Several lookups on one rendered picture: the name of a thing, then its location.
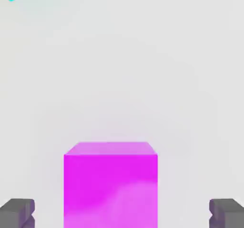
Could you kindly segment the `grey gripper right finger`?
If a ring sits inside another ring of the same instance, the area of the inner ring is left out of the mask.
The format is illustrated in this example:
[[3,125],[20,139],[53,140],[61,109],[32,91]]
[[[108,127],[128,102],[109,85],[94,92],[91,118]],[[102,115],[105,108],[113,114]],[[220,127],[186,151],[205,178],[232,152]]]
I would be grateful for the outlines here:
[[244,228],[244,207],[234,199],[211,199],[209,210],[209,228]]

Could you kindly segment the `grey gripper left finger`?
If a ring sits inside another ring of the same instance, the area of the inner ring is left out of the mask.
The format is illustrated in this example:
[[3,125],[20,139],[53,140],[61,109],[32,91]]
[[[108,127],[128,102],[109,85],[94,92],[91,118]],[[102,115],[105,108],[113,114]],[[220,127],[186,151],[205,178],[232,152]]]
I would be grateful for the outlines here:
[[35,228],[35,201],[11,198],[0,207],[0,228]]

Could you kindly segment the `small magenta cube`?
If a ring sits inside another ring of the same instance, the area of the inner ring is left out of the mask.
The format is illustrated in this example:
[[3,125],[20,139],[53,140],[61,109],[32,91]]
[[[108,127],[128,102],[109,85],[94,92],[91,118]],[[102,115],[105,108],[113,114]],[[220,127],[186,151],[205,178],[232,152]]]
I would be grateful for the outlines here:
[[147,142],[81,142],[64,155],[64,228],[158,228],[158,155]]

